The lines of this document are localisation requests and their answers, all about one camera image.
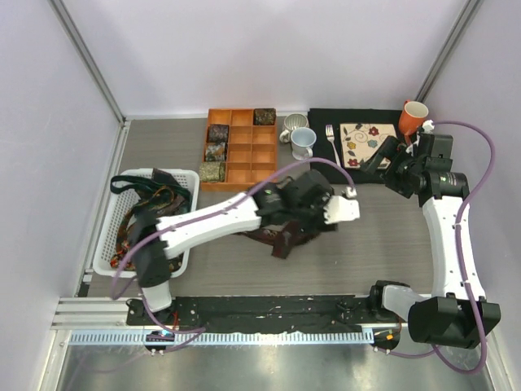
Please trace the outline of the dark red patterned tie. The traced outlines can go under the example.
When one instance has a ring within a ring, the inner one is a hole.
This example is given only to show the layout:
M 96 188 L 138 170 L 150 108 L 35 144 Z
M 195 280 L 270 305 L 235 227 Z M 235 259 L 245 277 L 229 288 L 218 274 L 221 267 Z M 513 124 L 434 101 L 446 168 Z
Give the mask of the dark red patterned tie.
M 322 233 L 335 232 L 337 230 L 337 224 L 321 224 L 316 227 L 304 227 L 297 221 L 291 221 L 285 226 L 276 228 L 265 226 L 253 231 L 239 232 L 236 233 L 236 235 L 245 236 L 256 242 L 269 245 L 271 247 L 272 257 L 287 259 L 293 248 L 303 246 L 313 241 Z

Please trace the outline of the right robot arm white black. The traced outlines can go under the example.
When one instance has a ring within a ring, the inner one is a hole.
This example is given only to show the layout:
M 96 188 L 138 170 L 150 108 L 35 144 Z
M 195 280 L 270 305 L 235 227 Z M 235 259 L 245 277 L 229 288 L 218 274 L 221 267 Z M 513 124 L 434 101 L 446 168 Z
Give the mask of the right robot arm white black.
M 428 298 L 404 283 L 379 280 L 371 288 L 367 309 L 384 322 L 394 314 L 408 323 L 413 341 L 474 349 L 480 334 L 490 333 L 501 319 L 498 304 L 489 302 L 477 275 L 468 228 L 470 188 L 465 174 L 452 170 L 453 139 L 423 134 L 412 152 L 388 136 L 361 171 L 380 173 L 397 194 L 418 197 L 431 241 L 433 285 Z

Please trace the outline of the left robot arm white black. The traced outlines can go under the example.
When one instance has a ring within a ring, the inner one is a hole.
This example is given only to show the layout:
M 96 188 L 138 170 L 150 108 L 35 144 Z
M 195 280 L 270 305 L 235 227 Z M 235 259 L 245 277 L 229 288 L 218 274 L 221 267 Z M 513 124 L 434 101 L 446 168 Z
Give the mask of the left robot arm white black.
M 227 235 L 255 232 L 266 226 L 296 223 L 291 238 L 316 235 L 332 227 L 329 206 L 335 192 L 317 170 L 281 182 L 259 182 L 220 204 L 179 216 L 138 216 L 129 237 L 145 315 L 157 325 L 173 315 L 169 259 L 198 245 Z

